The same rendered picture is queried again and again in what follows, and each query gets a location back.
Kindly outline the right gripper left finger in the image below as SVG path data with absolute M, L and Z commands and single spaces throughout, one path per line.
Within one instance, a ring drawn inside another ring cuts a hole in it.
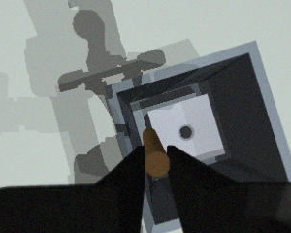
M 97 183 L 0 188 L 0 233 L 140 233 L 145 146 Z

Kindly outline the light grey plate with hole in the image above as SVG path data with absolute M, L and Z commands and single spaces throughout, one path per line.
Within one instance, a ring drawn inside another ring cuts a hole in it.
M 200 161 L 225 154 L 207 94 L 149 111 L 148 116 L 166 153 L 167 146 L 176 146 Z

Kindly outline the dark grey open box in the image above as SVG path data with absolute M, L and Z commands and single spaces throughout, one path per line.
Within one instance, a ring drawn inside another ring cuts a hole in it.
M 225 154 L 201 160 L 238 182 L 291 182 L 291 152 L 255 41 L 104 86 L 126 157 L 148 112 L 207 94 Z M 181 229 L 168 172 L 145 170 L 147 233 Z

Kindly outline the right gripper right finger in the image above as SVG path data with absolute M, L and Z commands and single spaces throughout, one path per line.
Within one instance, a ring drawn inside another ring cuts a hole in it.
M 167 155 L 183 233 L 258 233 L 265 221 L 291 221 L 291 182 L 239 183 L 175 146 Z

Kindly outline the brown cylindrical peg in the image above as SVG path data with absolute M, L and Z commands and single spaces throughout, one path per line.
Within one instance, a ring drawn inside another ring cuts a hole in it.
M 153 177 L 164 176 L 170 169 L 170 159 L 153 128 L 143 132 L 145 146 L 145 169 Z

